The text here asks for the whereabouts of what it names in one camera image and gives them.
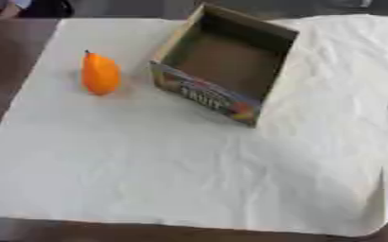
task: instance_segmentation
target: person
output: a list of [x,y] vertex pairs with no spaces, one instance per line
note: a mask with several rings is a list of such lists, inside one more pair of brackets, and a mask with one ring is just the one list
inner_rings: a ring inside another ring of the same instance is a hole
[[17,17],[31,2],[32,0],[0,0],[0,20]]

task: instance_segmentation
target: wooden table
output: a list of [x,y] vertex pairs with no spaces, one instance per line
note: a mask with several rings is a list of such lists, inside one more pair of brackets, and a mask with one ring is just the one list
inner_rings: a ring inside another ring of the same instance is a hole
[[[0,121],[54,33],[57,23],[57,20],[13,20],[0,23]],[[0,227],[9,226],[10,223],[14,227],[12,238],[20,241],[388,242],[388,225],[378,233],[366,237],[342,238],[300,233],[260,233],[159,225],[105,225],[0,219]]]

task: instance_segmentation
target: open cardboard box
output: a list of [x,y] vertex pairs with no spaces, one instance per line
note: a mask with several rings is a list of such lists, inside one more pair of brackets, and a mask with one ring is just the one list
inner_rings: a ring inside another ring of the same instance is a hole
[[201,5],[151,60],[156,85],[256,124],[297,32]]

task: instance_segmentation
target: crumpled white paper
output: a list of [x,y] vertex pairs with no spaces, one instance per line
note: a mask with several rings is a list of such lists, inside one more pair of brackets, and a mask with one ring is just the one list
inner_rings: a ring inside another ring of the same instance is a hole
[[[0,125],[0,216],[364,235],[388,221],[388,17],[301,34],[256,129],[157,90],[181,22],[61,22]],[[131,81],[79,85],[85,49]]]

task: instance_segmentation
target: orange pear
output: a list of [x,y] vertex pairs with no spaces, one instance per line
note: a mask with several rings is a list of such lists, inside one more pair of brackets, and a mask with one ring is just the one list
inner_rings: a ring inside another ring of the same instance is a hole
[[82,85],[95,95],[107,95],[120,84],[120,69],[114,60],[86,51],[82,66]]

